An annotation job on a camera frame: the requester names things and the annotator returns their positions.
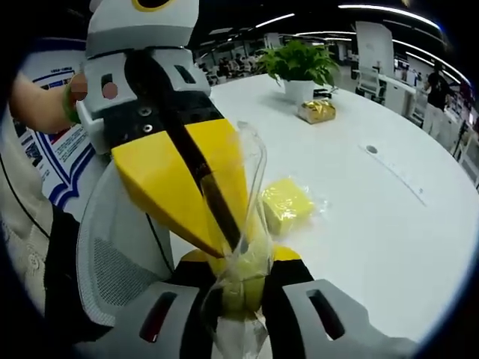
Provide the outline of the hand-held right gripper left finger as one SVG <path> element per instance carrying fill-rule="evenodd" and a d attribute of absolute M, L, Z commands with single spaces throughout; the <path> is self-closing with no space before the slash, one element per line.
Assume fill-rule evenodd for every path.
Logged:
<path fill-rule="evenodd" d="M 155 282 L 120 310 L 115 325 L 80 344 L 81 358 L 211 358 L 213 340 L 200 306 L 215 278 L 207 255 L 185 254 L 172 277 Z"/>

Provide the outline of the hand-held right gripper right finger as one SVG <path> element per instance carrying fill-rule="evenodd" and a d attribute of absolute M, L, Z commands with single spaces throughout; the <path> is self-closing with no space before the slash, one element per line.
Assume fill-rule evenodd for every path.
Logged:
<path fill-rule="evenodd" d="M 416 343 L 390 337 L 367 309 L 327 280 L 313 279 L 292 249 L 273 248 L 263 313 L 274 358 L 412 358 Z"/>

